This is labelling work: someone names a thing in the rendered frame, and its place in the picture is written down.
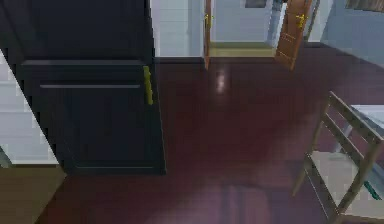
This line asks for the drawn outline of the black room door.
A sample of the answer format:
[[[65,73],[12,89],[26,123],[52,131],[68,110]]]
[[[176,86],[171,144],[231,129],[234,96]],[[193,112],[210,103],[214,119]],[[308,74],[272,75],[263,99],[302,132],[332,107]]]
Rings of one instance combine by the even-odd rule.
[[[165,174],[150,0],[0,0],[0,50],[67,174]]]

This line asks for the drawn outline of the brown wooden room door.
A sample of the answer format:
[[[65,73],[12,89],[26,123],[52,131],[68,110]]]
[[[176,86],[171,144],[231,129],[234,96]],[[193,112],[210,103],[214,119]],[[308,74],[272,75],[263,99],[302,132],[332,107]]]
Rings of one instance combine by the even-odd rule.
[[[203,33],[203,52],[204,52],[204,65],[205,69],[209,69],[209,60],[210,60],[210,29],[211,29],[211,0],[204,0],[204,16],[208,14],[209,15],[209,24],[205,24],[204,21],[204,33]]]
[[[284,14],[284,20],[280,31],[279,41],[276,48],[275,60],[290,71],[295,67],[299,47],[303,38],[303,31],[312,0],[288,0]],[[298,28],[297,15],[305,15],[302,28]]]

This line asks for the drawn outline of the light wooden chair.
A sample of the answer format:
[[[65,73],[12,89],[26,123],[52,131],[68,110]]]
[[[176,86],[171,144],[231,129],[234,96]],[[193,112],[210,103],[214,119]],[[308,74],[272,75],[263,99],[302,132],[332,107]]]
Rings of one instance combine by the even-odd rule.
[[[331,108],[368,144],[366,153],[361,153],[349,133],[331,118]],[[308,179],[326,224],[384,224],[384,170],[377,164],[382,149],[384,129],[330,92],[292,193]]]

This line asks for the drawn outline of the framed wall picture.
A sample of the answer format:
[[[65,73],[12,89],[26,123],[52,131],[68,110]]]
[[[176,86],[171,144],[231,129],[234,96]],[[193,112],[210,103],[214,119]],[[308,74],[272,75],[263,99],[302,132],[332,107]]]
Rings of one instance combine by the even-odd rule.
[[[265,8],[267,0],[246,0],[245,8]]]
[[[384,13],[384,0],[347,0],[345,7],[353,10]]]

